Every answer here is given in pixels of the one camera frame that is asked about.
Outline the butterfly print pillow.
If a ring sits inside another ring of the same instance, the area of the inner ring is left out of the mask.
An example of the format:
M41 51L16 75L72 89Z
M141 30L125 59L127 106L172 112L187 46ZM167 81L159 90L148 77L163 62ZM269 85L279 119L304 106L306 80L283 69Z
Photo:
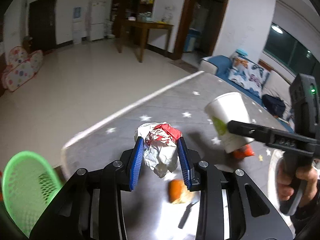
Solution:
M254 96L261 98L270 72L242 55L234 56L228 79Z

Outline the white paper cup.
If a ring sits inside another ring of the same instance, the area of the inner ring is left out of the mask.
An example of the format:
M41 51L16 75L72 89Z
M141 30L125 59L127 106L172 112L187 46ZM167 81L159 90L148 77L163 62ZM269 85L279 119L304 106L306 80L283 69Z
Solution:
M210 120L212 120L226 153L232 153L254 141L252 138L232 134L227 128L227 124L230 121L251 123L248 111L239 92L229 92L218 96L208 103L204 111Z

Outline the water dispenser with bottle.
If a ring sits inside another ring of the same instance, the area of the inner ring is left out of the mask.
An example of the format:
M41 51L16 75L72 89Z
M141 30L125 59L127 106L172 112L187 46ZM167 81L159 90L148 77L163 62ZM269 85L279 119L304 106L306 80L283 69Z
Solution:
M80 44L82 41L82 16L81 7L73 8L73 25L72 25L72 36L73 44Z

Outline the red white snack bag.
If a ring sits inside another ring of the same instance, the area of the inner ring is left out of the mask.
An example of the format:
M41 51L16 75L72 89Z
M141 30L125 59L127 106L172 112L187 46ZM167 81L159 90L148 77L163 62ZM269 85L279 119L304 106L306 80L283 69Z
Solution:
M174 172L178 166L177 140L180 130L167 122L151 122L140 125L135 131L135 139L144 139L143 160L159 178Z

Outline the round table induction cooker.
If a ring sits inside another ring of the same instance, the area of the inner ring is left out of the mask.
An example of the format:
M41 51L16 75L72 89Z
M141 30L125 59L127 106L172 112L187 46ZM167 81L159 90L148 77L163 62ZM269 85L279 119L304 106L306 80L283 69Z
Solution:
M281 150L273 150L268 168L267 196L271 202L275 203L278 202L276 189L276 173L278 162L283 157L283 153L284 152Z

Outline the window with dark glass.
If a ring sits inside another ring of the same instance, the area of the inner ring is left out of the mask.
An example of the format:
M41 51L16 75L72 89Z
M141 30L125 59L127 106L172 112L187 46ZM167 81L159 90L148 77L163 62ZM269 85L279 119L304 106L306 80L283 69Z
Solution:
M310 50L279 25L271 24L264 52L293 74L311 75L319 83L319 61Z

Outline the dark wooden door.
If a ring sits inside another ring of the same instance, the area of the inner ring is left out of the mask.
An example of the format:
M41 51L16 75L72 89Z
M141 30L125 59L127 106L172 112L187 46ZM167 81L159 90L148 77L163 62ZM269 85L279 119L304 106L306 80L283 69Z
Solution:
M44 55L56 48L55 8L57 0L36 0L29 4L28 34L31 49Z

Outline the white refrigerator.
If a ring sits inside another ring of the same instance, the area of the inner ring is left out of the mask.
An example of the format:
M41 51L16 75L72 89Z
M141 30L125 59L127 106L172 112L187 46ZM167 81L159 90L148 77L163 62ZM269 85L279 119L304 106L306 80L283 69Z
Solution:
M89 41L102 40L104 38L104 26L106 20L106 2L92 1L89 5Z

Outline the dark wooden shelf cabinet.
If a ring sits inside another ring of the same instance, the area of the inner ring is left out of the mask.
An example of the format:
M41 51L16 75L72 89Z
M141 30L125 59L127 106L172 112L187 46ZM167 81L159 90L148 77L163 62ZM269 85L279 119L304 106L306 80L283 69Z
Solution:
M155 0L112 0L110 21L112 22L112 34L118 38L121 23L129 17L137 18L145 12L152 13Z

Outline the brown wooden table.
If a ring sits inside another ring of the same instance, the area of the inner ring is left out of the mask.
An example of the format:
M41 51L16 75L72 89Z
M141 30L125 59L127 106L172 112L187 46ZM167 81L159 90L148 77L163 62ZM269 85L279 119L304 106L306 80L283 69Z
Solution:
M123 45L125 42L125 33L127 27L135 27L141 29L140 33L140 54L138 57L138 61L140 63L143 62L144 59L144 50L146 48L146 44L149 37L149 31L151 29L160 29L160 30L166 30L167 31L167 38L165 41L165 48L163 55L164 57L168 57L168 49L169 49L169 42L171 39L171 33L173 29L172 24L167 23L160 23L160 22L142 22L142 21L129 21L129 20L123 20L121 22L121 28L120 28L120 36L117 43L117 51L118 53L123 52Z

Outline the orange snack wrapper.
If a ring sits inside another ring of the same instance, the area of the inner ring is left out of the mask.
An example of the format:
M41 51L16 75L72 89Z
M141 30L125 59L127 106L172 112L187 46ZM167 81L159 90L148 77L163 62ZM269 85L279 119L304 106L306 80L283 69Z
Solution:
M251 157L251 156L254 156L255 153L253 151L253 148L247 144L245 146L242 146L241 148L237 149L237 150L234 150L232 152L232 155L235 159L244 159L244 158L247 158L247 157Z

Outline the dark clothing on sofa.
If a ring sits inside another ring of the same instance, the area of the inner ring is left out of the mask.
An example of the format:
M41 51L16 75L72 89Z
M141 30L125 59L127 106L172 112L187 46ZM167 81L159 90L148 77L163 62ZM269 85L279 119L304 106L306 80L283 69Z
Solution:
M268 94L264 94L262 96L263 106L267 109L267 111L275 117L282 118L285 112L285 103L281 98L274 97Z

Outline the blue and white sofa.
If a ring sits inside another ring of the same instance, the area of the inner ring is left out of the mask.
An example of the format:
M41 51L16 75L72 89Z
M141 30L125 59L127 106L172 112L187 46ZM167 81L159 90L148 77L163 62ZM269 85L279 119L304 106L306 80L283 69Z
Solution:
M263 97L279 98L285 109L282 116L273 116L288 131L293 132L290 84L276 71L267 70L263 66L243 57L235 56L232 59L219 55L205 57L200 61L199 70L213 74L233 86L264 109Z

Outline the green plastic trash basket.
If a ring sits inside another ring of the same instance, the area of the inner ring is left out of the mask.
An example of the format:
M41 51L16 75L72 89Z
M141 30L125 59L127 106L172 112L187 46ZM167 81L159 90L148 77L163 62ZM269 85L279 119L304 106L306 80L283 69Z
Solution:
M61 188L62 183L55 170L43 156L35 152L17 153L3 172L5 208L27 237Z

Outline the polka dot play tent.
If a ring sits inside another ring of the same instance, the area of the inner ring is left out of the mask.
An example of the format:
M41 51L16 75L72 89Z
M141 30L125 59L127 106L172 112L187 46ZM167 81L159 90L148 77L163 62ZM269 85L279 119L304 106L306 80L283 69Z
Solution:
M1 77L3 87L14 92L39 72L42 63L42 50L28 54L22 46L12 48L9 52L8 65Z

